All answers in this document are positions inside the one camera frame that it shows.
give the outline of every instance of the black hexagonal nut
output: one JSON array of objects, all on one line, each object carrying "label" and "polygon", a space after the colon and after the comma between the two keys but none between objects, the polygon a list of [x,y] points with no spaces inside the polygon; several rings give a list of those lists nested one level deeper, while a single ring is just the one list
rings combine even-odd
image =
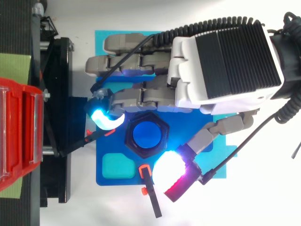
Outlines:
[{"label": "black hexagonal nut", "polygon": [[[140,147],[134,140],[133,131],[135,127],[139,123],[144,121],[151,121],[155,123],[161,130],[161,139],[159,143],[154,147],[150,147],[150,148]],[[135,152],[137,155],[139,155],[141,158],[146,159],[166,150],[168,136],[169,136],[169,125],[166,122],[164,122],[159,116],[157,116],[153,112],[139,113],[135,115],[132,119],[130,119],[127,125],[125,145],[133,152]]]}]

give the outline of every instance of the white glowing fingertip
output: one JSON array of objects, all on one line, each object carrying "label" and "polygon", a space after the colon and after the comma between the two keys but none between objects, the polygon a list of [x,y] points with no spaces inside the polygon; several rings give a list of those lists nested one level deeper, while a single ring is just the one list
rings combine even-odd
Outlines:
[{"label": "white glowing fingertip", "polygon": [[185,162],[175,151],[164,152],[155,162],[152,179],[156,187],[166,192],[185,174]]},{"label": "white glowing fingertip", "polygon": [[103,114],[102,110],[95,110],[91,116],[91,119],[95,122],[95,124],[103,129],[103,130],[112,130],[120,126],[125,119],[125,115],[123,114],[116,120],[109,119],[106,115]]}]

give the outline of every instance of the white table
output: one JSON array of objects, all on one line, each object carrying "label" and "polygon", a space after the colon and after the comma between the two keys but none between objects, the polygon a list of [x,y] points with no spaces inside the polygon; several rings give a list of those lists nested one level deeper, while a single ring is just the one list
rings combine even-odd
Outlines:
[{"label": "white table", "polygon": [[[95,30],[169,30],[222,16],[252,16],[270,29],[283,26],[285,12],[301,15],[299,0],[49,0],[51,15],[62,37],[75,44],[74,96],[89,97],[95,79],[84,73],[95,55]],[[239,145],[267,116],[286,101],[267,103],[252,129],[229,135]],[[41,209],[42,226],[299,226],[301,225],[301,113],[285,125],[275,121],[227,164],[227,179],[206,186],[195,183],[177,202],[157,192],[163,217],[155,219],[142,186],[98,186],[95,143],[72,154],[71,199],[49,199]],[[87,122],[87,128],[95,125]]]}]

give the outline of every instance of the orange clip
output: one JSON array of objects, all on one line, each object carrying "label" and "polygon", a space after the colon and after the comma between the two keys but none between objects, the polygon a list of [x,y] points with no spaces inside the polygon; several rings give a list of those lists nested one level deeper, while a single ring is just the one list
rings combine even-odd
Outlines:
[{"label": "orange clip", "polygon": [[148,194],[146,187],[141,188],[141,191],[142,191],[143,195],[147,195]]},{"label": "orange clip", "polygon": [[111,135],[112,133],[114,133],[116,131],[116,129],[112,129],[110,132],[106,133],[104,136],[107,137],[109,135]]},{"label": "orange clip", "polygon": [[90,136],[93,132],[87,129],[87,136]]},{"label": "orange clip", "polygon": [[139,167],[139,173],[142,179],[144,179],[143,173],[142,173],[142,169],[143,168],[147,168],[149,170],[150,176],[151,176],[151,168],[148,164],[143,164]]}]

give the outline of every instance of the black heat sink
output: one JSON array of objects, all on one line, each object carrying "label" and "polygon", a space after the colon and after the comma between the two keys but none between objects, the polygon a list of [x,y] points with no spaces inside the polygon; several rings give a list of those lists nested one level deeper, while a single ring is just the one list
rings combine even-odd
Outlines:
[{"label": "black heat sink", "polygon": [[281,85],[261,24],[196,37],[209,99]]}]

